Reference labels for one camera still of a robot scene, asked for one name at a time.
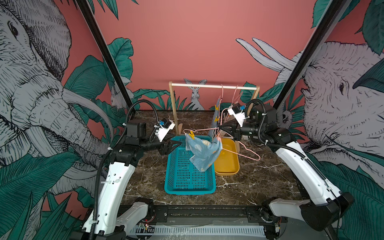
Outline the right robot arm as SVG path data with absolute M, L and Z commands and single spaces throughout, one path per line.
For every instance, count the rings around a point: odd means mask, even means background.
M 253 99 L 245 106 L 231 105 L 228 114 L 234 120 L 219 126 L 236 141 L 247 136 L 252 143 L 269 147 L 291 169 L 308 200 L 273 199 L 266 205 L 268 217 L 288 217 L 306 222 L 323 231 L 338 221 L 355 202 L 349 192 L 341 192 L 310 160 L 294 135 L 278 127 L 276 109 Z

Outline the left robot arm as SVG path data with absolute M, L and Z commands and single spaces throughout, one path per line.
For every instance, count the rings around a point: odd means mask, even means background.
M 134 120 L 136 104 L 150 105 L 155 114 L 155 125 L 147 136 L 146 123 Z M 146 219 L 153 219 L 153 201 L 139 198 L 121 215 L 118 214 L 127 184 L 144 153 L 157 150 L 169 155 L 181 145 L 173 141 L 169 131 L 178 128 L 178 120 L 160 119 L 154 104 L 139 100 L 129 108 L 124 131 L 113 147 L 103 156 L 96 175 L 94 208 L 80 230 L 70 235 L 71 240 L 127 240 L 131 230 Z

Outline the blue dotted towel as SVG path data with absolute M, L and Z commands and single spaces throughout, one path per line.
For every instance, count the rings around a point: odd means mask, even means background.
M 185 134 L 185 137 L 186 150 L 193 154 L 190 158 L 191 163 L 198 171 L 205 172 L 219 157 L 223 149 L 221 138 L 216 137 L 210 142 L 196 136 L 193 140 L 189 134 Z

